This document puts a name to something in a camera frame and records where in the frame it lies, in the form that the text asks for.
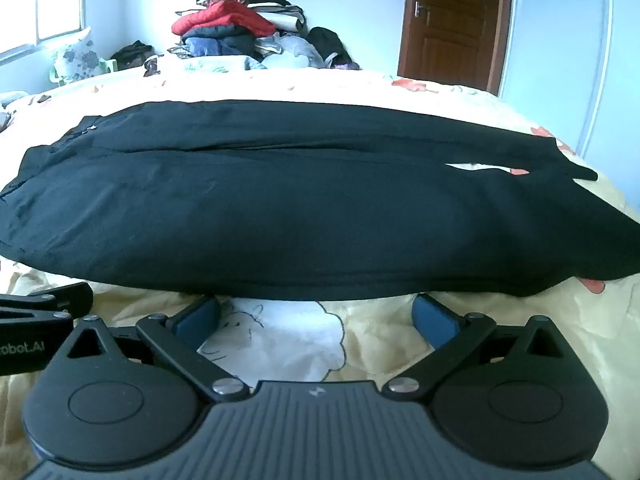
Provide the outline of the window with grey frame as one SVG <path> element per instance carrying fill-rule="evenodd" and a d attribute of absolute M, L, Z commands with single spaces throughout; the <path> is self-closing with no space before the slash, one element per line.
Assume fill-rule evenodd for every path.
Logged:
<path fill-rule="evenodd" d="M 1 59 L 84 27 L 84 0 L 1 0 Z"/>

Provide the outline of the brown wooden door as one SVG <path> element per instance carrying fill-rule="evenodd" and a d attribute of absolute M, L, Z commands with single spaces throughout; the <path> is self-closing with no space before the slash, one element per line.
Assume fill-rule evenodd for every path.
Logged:
<path fill-rule="evenodd" d="M 406 0 L 398 74 L 497 94 L 512 0 Z"/>

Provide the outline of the white wardrobe with floral top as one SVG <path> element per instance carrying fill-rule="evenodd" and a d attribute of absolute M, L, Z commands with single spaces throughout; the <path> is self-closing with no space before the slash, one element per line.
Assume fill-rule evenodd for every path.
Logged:
<path fill-rule="evenodd" d="M 500 96 L 639 199 L 639 0 L 513 0 Z"/>

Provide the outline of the black pants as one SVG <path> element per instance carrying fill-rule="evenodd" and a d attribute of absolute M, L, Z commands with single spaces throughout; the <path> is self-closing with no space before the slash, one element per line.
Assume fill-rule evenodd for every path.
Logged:
<path fill-rule="evenodd" d="M 155 102 L 28 150 L 1 252 L 119 286 L 260 299 L 532 296 L 639 270 L 639 226 L 549 138 L 386 108 Z"/>

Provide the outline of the black bag by wall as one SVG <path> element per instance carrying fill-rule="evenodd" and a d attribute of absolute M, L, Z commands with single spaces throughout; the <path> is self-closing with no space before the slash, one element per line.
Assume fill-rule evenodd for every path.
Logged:
<path fill-rule="evenodd" d="M 136 40 L 112 54 L 111 59 L 116 62 L 119 70 L 128 70 L 128 68 L 142 66 L 153 54 L 154 48 L 152 46 Z"/>

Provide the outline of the pile of mixed clothes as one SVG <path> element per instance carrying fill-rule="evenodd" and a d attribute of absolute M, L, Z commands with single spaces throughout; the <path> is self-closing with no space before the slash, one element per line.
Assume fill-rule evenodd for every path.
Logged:
<path fill-rule="evenodd" d="M 180 60 L 236 56 L 251 68 L 359 70 L 337 33 L 308 27 L 288 0 L 195 0 L 177 12 L 169 54 Z"/>

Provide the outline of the red puffer jacket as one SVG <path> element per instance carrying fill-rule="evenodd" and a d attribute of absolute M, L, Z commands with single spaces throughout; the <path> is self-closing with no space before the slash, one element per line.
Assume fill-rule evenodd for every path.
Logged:
<path fill-rule="evenodd" d="M 235 0 L 220 0 L 208 8 L 183 15 L 171 25 L 171 32 L 183 36 L 194 28 L 241 26 L 255 37 L 268 37 L 276 32 L 276 26 Z"/>

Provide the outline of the floral white pillow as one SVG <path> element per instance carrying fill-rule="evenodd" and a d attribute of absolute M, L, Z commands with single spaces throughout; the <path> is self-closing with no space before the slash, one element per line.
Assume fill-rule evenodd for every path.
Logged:
<path fill-rule="evenodd" d="M 50 79 L 58 86 L 65 86 L 102 74 L 102 60 L 96 52 L 92 30 L 87 27 L 55 53 Z"/>

